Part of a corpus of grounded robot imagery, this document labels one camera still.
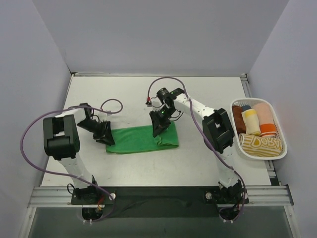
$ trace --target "pink rolled towel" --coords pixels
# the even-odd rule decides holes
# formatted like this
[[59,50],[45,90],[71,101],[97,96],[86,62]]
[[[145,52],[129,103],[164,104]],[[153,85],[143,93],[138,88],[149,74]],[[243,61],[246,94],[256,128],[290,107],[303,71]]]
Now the pink rolled towel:
[[261,130],[261,137],[275,137],[276,127],[274,125],[273,115],[270,109],[269,104],[259,103],[253,106],[253,109],[256,110]]

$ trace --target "blue rolled towel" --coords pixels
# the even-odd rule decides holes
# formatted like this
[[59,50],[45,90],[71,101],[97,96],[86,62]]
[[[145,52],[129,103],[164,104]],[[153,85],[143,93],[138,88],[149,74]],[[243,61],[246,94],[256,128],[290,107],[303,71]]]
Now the blue rolled towel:
[[249,105],[242,106],[241,108],[242,108],[243,112],[248,110],[248,109],[251,109],[251,107]]

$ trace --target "brown rolled towel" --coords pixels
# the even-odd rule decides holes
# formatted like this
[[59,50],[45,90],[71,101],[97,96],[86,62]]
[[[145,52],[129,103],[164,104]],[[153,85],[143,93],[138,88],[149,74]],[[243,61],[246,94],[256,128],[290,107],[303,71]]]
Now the brown rolled towel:
[[238,134],[246,133],[246,125],[242,118],[242,108],[239,106],[232,106],[232,112]]

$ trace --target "white basket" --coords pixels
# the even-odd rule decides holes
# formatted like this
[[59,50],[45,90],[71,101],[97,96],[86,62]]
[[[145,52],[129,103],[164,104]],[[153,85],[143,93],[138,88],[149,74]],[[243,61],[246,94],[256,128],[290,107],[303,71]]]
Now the white basket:
[[[233,118],[233,113],[232,113],[232,106],[245,106],[245,105],[249,105],[249,106],[254,106],[255,104],[258,103],[266,103],[270,106],[272,115],[273,115],[273,120],[274,120],[274,124],[276,127],[276,138],[280,139],[282,141],[282,152],[279,156],[275,156],[275,157],[258,157],[258,156],[253,156],[253,155],[249,155],[246,152],[243,151],[240,142],[239,142],[239,138],[238,138],[238,133],[237,133],[237,128],[236,125],[234,123],[234,118]],[[253,159],[253,160],[278,160],[283,158],[286,153],[287,153],[287,145],[284,139],[284,135],[281,129],[281,126],[279,125],[279,122],[277,120],[277,116],[275,114],[274,108],[272,107],[272,105],[263,100],[263,99],[259,99],[259,98],[242,98],[242,99],[236,99],[231,103],[230,106],[230,114],[231,114],[231,123],[234,129],[234,133],[235,133],[235,137],[234,137],[234,144],[235,147],[237,149],[238,154],[245,159]]]

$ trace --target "glass panel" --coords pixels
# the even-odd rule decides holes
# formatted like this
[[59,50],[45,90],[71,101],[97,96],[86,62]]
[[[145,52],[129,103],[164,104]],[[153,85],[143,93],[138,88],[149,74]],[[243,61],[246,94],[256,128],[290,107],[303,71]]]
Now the glass panel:
[[83,225],[79,208],[37,208],[30,238],[288,238],[283,207],[245,207],[233,224],[213,218],[110,218]]

